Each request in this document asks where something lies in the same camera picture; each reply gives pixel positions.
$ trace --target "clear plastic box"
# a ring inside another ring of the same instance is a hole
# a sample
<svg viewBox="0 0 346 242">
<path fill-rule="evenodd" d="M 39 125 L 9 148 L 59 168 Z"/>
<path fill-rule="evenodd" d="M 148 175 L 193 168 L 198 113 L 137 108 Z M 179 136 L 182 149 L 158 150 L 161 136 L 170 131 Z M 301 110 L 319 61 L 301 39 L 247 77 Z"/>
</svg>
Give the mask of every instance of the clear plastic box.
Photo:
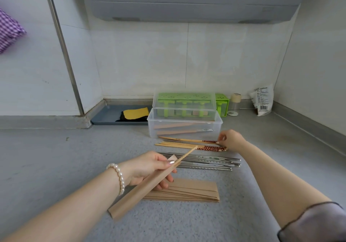
<svg viewBox="0 0 346 242">
<path fill-rule="evenodd" d="M 217 140 L 223 123 L 216 110 L 182 110 L 195 116 L 164 116 L 162 109 L 153 108 L 148 116 L 150 137 Z"/>
<path fill-rule="evenodd" d="M 156 93 L 153 108 L 216 110 L 215 93 Z"/>
</svg>

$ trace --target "gingham fabric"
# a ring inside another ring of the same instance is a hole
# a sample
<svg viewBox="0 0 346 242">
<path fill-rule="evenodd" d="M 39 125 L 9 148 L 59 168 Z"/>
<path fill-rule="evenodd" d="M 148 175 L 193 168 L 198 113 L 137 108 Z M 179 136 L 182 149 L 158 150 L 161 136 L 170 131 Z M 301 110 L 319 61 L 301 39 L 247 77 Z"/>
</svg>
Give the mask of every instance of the gingham fabric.
<svg viewBox="0 0 346 242">
<path fill-rule="evenodd" d="M 0 8 L 0 54 L 25 34 L 24 28 Z"/>
</svg>

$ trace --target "kitchen counter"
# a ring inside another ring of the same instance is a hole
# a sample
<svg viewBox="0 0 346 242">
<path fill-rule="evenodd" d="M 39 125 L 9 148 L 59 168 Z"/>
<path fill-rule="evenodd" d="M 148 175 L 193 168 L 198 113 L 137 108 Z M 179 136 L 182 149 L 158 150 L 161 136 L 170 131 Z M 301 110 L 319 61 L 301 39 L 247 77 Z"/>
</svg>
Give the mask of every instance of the kitchen counter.
<svg viewBox="0 0 346 242">
<path fill-rule="evenodd" d="M 223 118 L 270 157 L 346 206 L 346 157 L 271 113 L 253 110 Z M 90 129 L 0 130 L 0 238 L 61 200 L 111 162 L 155 146 L 146 126 L 93 126 Z M 210 155 L 238 154 L 195 151 Z M 245 161 L 233 171 L 178 169 L 176 177 L 215 181 L 220 203 L 141 201 L 121 221 L 108 214 L 85 241 L 278 241 L 271 215 Z"/>
</svg>

